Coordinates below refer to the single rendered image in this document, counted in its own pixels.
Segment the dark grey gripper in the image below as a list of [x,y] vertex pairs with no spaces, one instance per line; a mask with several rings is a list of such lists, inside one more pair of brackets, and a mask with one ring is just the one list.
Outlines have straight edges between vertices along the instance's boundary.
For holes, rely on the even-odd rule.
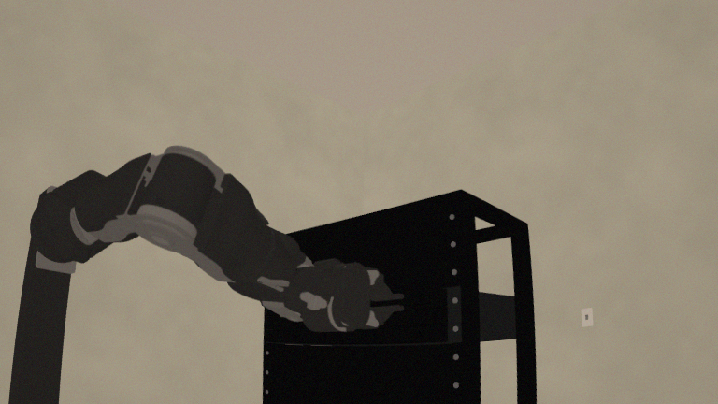
[[[342,264],[342,265],[340,265]],[[370,307],[372,301],[403,299],[393,294],[384,283],[384,275],[376,268],[360,263],[343,264],[337,259],[313,263],[329,278],[332,295],[321,313],[301,314],[304,325],[314,332],[350,332],[355,329],[377,329],[394,311],[404,306]],[[377,290],[377,291],[374,291]]]

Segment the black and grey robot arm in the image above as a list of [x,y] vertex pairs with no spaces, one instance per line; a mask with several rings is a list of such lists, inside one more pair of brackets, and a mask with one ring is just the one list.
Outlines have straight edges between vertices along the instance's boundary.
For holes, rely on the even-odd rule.
[[301,314],[324,311],[332,294],[327,275],[267,224],[232,174],[199,151],[170,146],[108,176],[88,170],[50,186],[30,233],[37,268],[72,274],[112,242],[141,236],[280,317],[301,322]]

